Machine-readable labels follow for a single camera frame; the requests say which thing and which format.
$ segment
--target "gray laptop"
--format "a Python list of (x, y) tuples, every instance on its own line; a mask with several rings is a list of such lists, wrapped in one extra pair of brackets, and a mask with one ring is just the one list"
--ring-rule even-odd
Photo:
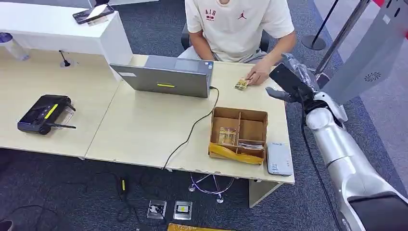
[(208, 98), (212, 61), (149, 55), (144, 67), (110, 64), (133, 89)]

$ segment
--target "desk microphone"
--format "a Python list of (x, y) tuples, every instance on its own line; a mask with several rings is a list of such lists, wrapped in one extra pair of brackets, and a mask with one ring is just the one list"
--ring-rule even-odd
[(64, 66), (65, 66), (65, 67), (70, 66), (71, 64), (65, 59), (65, 57), (64, 57), (64, 55), (63, 55), (63, 51), (62, 51), (62, 50), (59, 50), (59, 52), (61, 53), (61, 56), (63, 57)]

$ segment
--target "gray carpet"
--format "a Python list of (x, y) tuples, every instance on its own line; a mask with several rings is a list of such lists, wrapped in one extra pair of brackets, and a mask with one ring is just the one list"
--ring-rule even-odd
[[(299, 38), (317, 31), (321, 17), (312, 0), (288, 0), (293, 22)], [(182, 52), (179, 42), (180, 32), (185, 23), (182, 0), (160, 0), (160, 2), (124, 5), (116, 7), (121, 15), (129, 42), (134, 53), (177, 56)], [(327, 31), (323, 32), (330, 41)], [(309, 66), (316, 66), (324, 51), (310, 51), (299, 42), (294, 55)], [(332, 74), (341, 65), (336, 54), (326, 72)], [(360, 98), (345, 105), (349, 116), (347, 130), (356, 139), (374, 168), (397, 190), (406, 195), (387, 152), (373, 126)], [(253, 209), (248, 209), (248, 181), (236, 180), (224, 194), (225, 202), (217, 204), (215, 197), (200, 192), (189, 192), (189, 173), (176, 171), (169, 173), (158, 169), (98, 161), (81, 161), (76, 158), (49, 154), (0, 150), (0, 218), (22, 205), (42, 205), (50, 187), (58, 182), (87, 182), (87, 190), (81, 185), (70, 184), (54, 187), (45, 206), (58, 212), (55, 217), (45, 212), (39, 230), (110, 230), (123, 231), (141, 228), (155, 230), (140, 225), (132, 214), (120, 223), (116, 215), (123, 207), (118, 200), (115, 180), (109, 174), (94, 174), (110, 171), (129, 178), (128, 199), (138, 209), (143, 223), (155, 224), (146, 219), (146, 206), (150, 199), (168, 200), (166, 213), (168, 221), (200, 227), (220, 228), (240, 231), (331, 231), (336, 230), (321, 186), (308, 158), (300, 132), (300, 106), (286, 108), (288, 129), (293, 155), (296, 184), (284, 185)], [(313, 155), (320, 173), (329, 189), (332, 201), (332, 183), (324, 169), (311, 133), (306, 130)], [(8, 167), (1, 165), (12, 160)], [(219, 178), (221, 185), (228, 181)], [(208, 187), (212, 182), (204, 182)], [(191, 221), (173, 221), (174, 200), (193, 201)], [(34, 230), (39, 209), (27, 208), (10, 216), (19, 230)], [(156, 230), (166, 230), (165, 226)]]

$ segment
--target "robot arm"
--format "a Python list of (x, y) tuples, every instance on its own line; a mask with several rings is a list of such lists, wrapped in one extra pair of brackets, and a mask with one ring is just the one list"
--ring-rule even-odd
[(283, 64), (270, 77), (286, 91), (267, 88), (271, 97), (304, 105), (306, 125), (313, 132), (335, 186), (340, 207), (336, 219), (342, 229), (408, 230), (408, 200), (375, 171), (345, 130), (347, 115), (343, 106), (324, 92), (313, 92)]

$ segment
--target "desk leg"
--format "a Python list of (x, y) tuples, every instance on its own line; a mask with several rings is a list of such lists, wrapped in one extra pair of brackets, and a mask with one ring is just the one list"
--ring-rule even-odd
[(249, 180), (249, 207), (253, 208), (282, 184), (280, 182), (255, 182), (254, 180)]

